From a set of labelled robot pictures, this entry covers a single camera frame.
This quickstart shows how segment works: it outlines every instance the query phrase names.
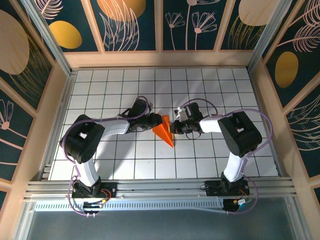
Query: yellow oval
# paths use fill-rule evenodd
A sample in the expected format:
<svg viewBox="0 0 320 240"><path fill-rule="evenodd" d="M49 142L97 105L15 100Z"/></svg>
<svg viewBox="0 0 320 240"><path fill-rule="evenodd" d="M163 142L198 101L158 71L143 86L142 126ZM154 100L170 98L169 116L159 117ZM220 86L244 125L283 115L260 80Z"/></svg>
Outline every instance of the yellow oval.
<svg viewBox="0 0 320 240"><path fill-rule="evenodd" d="M49 28L61 47L76 49L82 44L80 32L69 22L55 21Z"/></svg>
<svg viewBox="0 0 320 240"><path fill-rule="evenodd" d="M297 56L290 51L280 55L275 65L275 82L280 88L289 87L295 80L299 68Z"/></svg>
<svg viewBox="0 0 320 240"><path fill-rule="evenodd" d="M10 14L0 10L0 69L8 74L23 72L29 61L28 35Z"/></svg>
<svg viewBox="0 0 320 240"><path fill-rule="evenodd" d="M146 0L97 0L97 3L105 15L116 21L131 19L131 16L126 14L124 4L128 10L132 9L136 18L140 17L146 9Z"/></svg>
<svg viewBox="0 0 320 240"><path fill-rule="evenodd" d="M239 5L240 20L249 26L268 24L279 0L241 0Z"/></svg>

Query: white tile surface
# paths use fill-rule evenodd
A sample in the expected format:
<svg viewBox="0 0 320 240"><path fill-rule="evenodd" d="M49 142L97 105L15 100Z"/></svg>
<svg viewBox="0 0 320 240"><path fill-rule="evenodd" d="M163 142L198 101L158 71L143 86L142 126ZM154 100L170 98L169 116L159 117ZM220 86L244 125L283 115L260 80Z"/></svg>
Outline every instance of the white tile surface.
<svg viewBox="0 0 320 240"><path fill-rule="evenodd" d="M231 68L218 68L219 80L233 80L234 75Z"/></svg>
<svg viewBox="0 0 320 240"><path fill-rule="evenodd" d="M115 158L119 160L135 159L135 150L135 141L117 141Z"/></svg>
<svg viewBox="0 0 320 240"><path fill-rule="evenodd" d="M256 107L257 101L254 93L239 93L241 105L243 107Z"/></svg>
<svg viewBox="0 0 320 240"><path fill-rule="evenodd" d="M86 109L102 109L104 105L104 95L89 95L86 102Z"/></svg>
<svg viewBox="0 0 320 240"><path fill-rule="evenodd" d="M232 71L234 74L234 78L237 80L249 79L247 69L245 69L245 68L233 68Z"/></svg>
<svg viewBox="0 0 320 240"><path fill-rule="evenodd" d="M108 70L94 70L92 82L106 82L108 79Z"/></svg>
<svg viewBox="0 0 320 240"><path fill-rule="evenodd" d="M91 118L115 117L131 108L138 94L154 103L153 112L169 115L171 121L176 119L173 106L181 106L193 98L211 101L218 108L219 114L240 109L238 91L243 98L241 103L249 105L243 108L258 109L252 99L254 93L246 74L243 70L232 72L230 68L219 69L219 80L215 68L79 71L65 117L67 125L62 131L65 133L76 118L84 113ZM204 101L196 102L204 116L216 113ZM247 112L247 115L256 124L265 141L266 133L261 117L251 112ZM115 180L210 178L216 177L218 173L220 176L230 154L222 134L204 133L199 139L195 139L198 133L188 136L194 140L187 139L185 134L174 135L174 148L151 130L105 136L94 155L95 167L102 179ZM278 175L269 146L259 151L255 157L257 160L252 157L245 169L248 176ZM60 147L57 147L54 159L60 163L53 165L50 178L53 176L55 180L69 180L75 171L72 165L63 169L64 164L69 163L65 161Z"/></svg>
<svg viewBox="0 0 320 240"><path fill-rule="evenodd" d="M212 140L195 140L194 151L196 158L213 158L215 156Z"/></svg>
<svg viewBox="0 0 320 240"><path fill-rule="evenodd" d="M154 94L155 82L154 81L140 81L139 94Z"/></svg>
<svg viewBox="0 0 320 240"><path fill-rule="evenodd" d="M155 160L154 159L136 159L134 167L134 179L154 179L155 178Z"/></svg>
<svg viewBox="0 0 320 240"><path fill-rule="evenodd" d="M87 95L74 95L70 99L69 109L85 109L87 104Z"/></svg>
<svg viewBox="0 0 320 240"><path fill-rule="evenodd" d="M188 68L186 70L186 76L188 80L203 80L201 68Z"/></svg>
<svg viewBox="0 0 320 240"><path fill-rule="evenodd" d="M237 93L237 86L235 81L220 80L221 91L223 93Z"/></svg>
<svg viewBox="0 0 320 240"><path fill-rule="evenodd" d="M236 87L239 93L253 93L250 80L235 80Z"/></svg>
<svg viewBox="0 0 320 240"><path fill-rule="evenodd" d="M92 78L92 70L81 70L76 75L76 82L90 82Z"/></svg>
<svg viewBox="0 0 320 240"><path fill-rule="evenodd" d="M189 93L204 93L204 82L202 80L188 80Z"/></svg>
<svg viewBox="0 0 320 240"><path fill-rule="evenodd" d="M203 80L219 80L217 69L202 68Z"/></svg>
<svg viewBox="0 0 320 240"><path fill-rule="evenodd" d="M206 93L221 93L219 81L204 81L204 91Z"/></svg>
<svg viewBox="0 0 320 240"><path fill-rule="evenodd" d="M119 109L120 108L121 95L104 95L104 109Z"/></svg>
<svg viewBox="0 0 320 240"><path fill-rule="evenodd" d="M96 150L95 159L115 159L116 154L115 141L101 141Z"/></svg>
<svg viewBox="0 0 320 240"><path fill-rule="evenodd" d="M169 81L171 80L170 69L156 69L155 70L156 81Z"/></svg>
<svg viewBox="0 0 320 240"><path fill-rule="evenodd" d="M175 141L175 157L178 158L194 158L195 148L192 140L176 140Z"/></svg>
<svg viewBox="0 0 320 240"><path fill-rule="evenodd" d="M278 171L273 157L255 157L261 177L278 176Z"/></svg>
<svg viewBox="0 0 320 240"><path fill-rule="evenodd" d="M169 146L165 141L155 141L156 159L174 159L175 149Z"/></svg>
<svg viewBox="0 0 320 240"><path fill-rule="evenodd" d="M122 85L122 94L137 94L138 81L124 81Z"/></svg>
<svg viewBox="0 0 320 240"><path fill-rule="evenodd" d="M217 178L216 159L213 158L197 158L196 171L198 178Z"/></svg>
<svg viewBox="0 0 320 240"><path fill-rule="evenodd" d="M187 80L185 69L171 69L172 80Z"/></svg>
<svg viewBox="0 0 320 240"><path fill-rule="evenodd" d="M126 69L124 70L123 81L138 81L139 70L138 69Z"/></svg>
<svg viewBox="0 0 320 240"><path fill-rule="evenodd" d="M97 95L97 94L105 94L106 91L106 82L91 82L89 94Z"/></svg>
<svg viewBox="0 0 320 240"><path fill-rule="evenodd" d="M156 179L176 178L176 160L175 159L156 159L155 160L155 178Z"/></svg>
<svg viewBox="0 0 320 240"><path fill-rule="evenodd" d="M187 94L188 84L187 81L172 81L172 93L173 94Z"/></svg>
<svg viewBox="0 0 320 240"><path fill-rule="evenodd" d="M105 94L121 94L122 82L108 81L106 84Z"/></svg>
<svg viewBox="0 0 320 240"><path fill-rule="evenodd" d="M115 160L113 179L126 180L134 179L135 174L135 160Z"/></svg>
<svg viewBox="0 0 320 240"><path fill-rule="evenodd" d="M76 82L74 83L72 95L88 95L90 82Z"/></svg>
<svg viewBox="0 0 320 240"><path fill-rule="evenodd" d="M95 160L94 168L102 180L112 180L114 176L114 160Z"/></svg>
<svg viewBox="0 0 320 240"><path fill-rule="evenodd" d="M171 94L171 82L170 81L156 81L155 82L156 94Z"/></svg>
<svg viewBox="0 0 320 240"><path fill-rule="evenodd" d="M176 159L176 177L178 179L196 178L196 161L194 158Z"/></svg>
<svg viewBox="0 0 320 240"><path fill-rule="evenodd" d="M123 78L123 70L109 70L108 82L122 82Z"/></svg>
<svg viewBox="0 0 320 240"><path fill-rule="evenodd" d="M155 159L154 141L137 141L135 146L136 159Z"/></svg>
<svg viewBox="0 0 320 240"><path fill-rule="evenodd" d="M171 94L156 94L155 95L155 107L156 108L171 108L172 107L172 95Z"/></svg>
<svg viewBox="0 0 320 240"><path fill-rule="evenodd" d="M154 69L140 69L139 80L140 81L154 81L155 80L155 70Z"/></svg>

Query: metal vent grille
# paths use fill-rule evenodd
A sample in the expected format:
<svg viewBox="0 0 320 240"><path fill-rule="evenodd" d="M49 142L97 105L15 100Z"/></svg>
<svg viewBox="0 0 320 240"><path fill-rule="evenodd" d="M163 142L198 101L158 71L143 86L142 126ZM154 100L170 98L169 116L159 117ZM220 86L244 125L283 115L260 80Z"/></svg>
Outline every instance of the metal vent grille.
<svg viewBox="0 0 320 240"><path fill-rule="evenodd" d="M75 208L82 206L82 203L76 202ZM199 199L199 200L116 200L109 201L102 207L102 211L128 211L128 210L178 210L178 209L220 209L223 208L222 199ZM37 212L51 211L72 211L68 201L38 201L34 208Z"/></svg>

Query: white grid table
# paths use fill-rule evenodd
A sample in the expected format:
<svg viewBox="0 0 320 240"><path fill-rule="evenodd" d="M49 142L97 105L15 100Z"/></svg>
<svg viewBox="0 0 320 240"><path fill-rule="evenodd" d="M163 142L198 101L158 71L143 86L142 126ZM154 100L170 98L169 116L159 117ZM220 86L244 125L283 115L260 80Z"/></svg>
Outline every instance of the white grid table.
<svg viewBox="0 0 320 240"><path fill-rule="evenodd" d="M241 108L258 109L245 68L118 69L81 70L68 105L61 137L76 118L114 117L132 107L138 95L153 103L153 111L169 115L194 98L212 102L219 114ZM203 116L215 113L206 102L197 101ZM266 131L257 113L247 113L261 132ZM198 137L197 133L190 138ZM227 165L229 150L221 133L205 133L190 140L175 135L171 148L149 130L104 137L94 155L95 167L103 180L216 178ZM252 157L244 173L251 177L278 176L267 145ZM57 147L49 180L69 180L74 173Z"/></svg>

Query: orange paper cone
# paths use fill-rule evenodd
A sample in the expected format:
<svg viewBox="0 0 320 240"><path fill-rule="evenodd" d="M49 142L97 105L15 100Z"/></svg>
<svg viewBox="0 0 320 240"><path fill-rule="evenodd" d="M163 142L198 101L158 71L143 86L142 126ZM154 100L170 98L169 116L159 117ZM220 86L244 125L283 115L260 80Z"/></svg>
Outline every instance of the orange paper cone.
<svg viewBox="0 0 320 240"><path fill-rule="evenodd" d="M152 132L155 133L159 138L169 144L172 148L174 147L174 142L172 140L172 133L169 132L170 119L168 115L162 116L162 123L154 128Z"/></svg>

